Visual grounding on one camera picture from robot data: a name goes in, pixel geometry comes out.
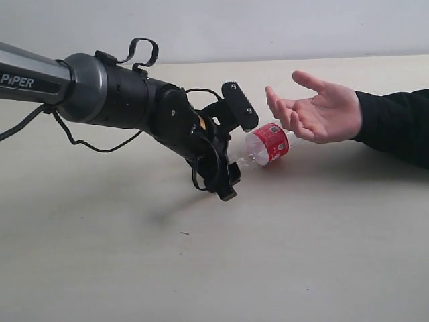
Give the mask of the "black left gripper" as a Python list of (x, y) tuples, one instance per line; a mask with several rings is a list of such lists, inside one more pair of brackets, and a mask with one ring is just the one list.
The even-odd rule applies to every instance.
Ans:
[[(216, 101), (195, 109), (188, 93), (197, 91), (213, 94)], [(157, 90), (157, 141), (188, 163), (196, 189), (216, 191), (220, 200), (229, 201), (237, 196), (234, 186), (241, 180), (241, 171), (229, 161), (234, 129), (227, 127), (225, 107), (223, 94), (211, 89), (164, 85)]]

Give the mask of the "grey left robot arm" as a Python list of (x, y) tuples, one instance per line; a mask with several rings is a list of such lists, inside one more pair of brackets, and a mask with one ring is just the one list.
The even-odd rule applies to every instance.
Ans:
[(144, 64), (123, 67), (98, 51), (52, 60), (9, 44), (1, 45), (1, 97), (38, 104), (60, 125), (67, 121), (147, 133), (191, 166), (194, 186), (235, 197), (241, 171), (227, 156), (230, 133), (241, 126), (237, 83), (227, 82), (217, 101), (195, 109), (188, 91), (150, 78)]

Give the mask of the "black sleeved forearm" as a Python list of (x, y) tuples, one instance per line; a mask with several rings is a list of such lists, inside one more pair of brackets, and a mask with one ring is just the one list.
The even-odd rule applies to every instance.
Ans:
[(356, 92), (362, 124), (353, 138), (395, 158), (428, 168), (428, 89), (375, 95)]

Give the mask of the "open bare human hand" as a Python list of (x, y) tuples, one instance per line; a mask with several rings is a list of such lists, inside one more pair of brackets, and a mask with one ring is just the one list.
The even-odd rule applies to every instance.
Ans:
[(266, 86), (267, 105), (283, 129), (316, 144), (351, 140), (359, 134), (363, 116), (354, 90), (299, 70), (292, 73), (292, 80), (316, 94), (303, 99), (286, 99), (273, 87)]

